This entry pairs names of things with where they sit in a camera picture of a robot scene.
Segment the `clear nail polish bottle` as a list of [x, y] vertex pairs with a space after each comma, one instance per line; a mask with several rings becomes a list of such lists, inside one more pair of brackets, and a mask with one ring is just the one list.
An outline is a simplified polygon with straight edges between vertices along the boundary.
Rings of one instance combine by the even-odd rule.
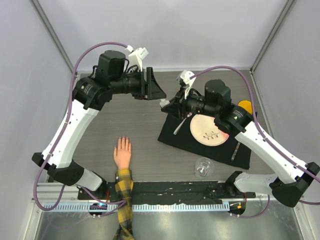
[[163, 102], [162, 108], [168, 108], [168, 107], [172, 107], [174, 105], [175, 105], [175, 101], [174, 100], [165, 100]]

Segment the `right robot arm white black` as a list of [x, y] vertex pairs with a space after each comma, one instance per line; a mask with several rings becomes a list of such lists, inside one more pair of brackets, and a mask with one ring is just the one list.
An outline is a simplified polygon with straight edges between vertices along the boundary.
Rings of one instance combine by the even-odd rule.
[[254, 122], [253, 114], [231, 100], [231, 90], [220, 80], [209, 80], [204, 95], [182, 85], [171, 100], [160, 101], [161, 111], [175, 118], [192, 117], [200, 122], [194, 127], [197, 140], [225, 143], [234, 138], [257, 154], [273, 174], [234, 172], [226, 184], [226, 193], [233, 198], [255, 192], [273, 196], [287, 207], [295, 207], [309, 188], [320, 167], [296, 158]]

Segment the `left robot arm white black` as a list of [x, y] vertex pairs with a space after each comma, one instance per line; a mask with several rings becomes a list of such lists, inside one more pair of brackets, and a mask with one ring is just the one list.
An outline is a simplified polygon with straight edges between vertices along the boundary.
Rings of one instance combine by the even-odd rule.
[[73, 155], [87, 127], [113, 95], [130, 94], [136, 100], [148, 101], [166, 99], [153, 68], [143, 69], [142, 60], [147, 55], [144, 47], [129, 55], [115, 50], [102, 53], [92, 74], [77, 81], [71, 95], [71, 110], [50, 144], [44, 151], [34, 153], [32, 161], [38, 166], [45, 164], [47, 174], [55, 181], [86, 188], [93, 198], [102, 199], [107, 192], [107, 181], [77, 164]]

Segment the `mannequin hand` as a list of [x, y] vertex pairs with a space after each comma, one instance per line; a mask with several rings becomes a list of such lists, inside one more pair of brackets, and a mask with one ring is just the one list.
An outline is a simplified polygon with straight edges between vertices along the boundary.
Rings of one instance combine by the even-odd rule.
[[128, 137], [120, 137], [114, 147], [113, 160], [118, 170], [128, 169], [132, 157], [132, 144]]

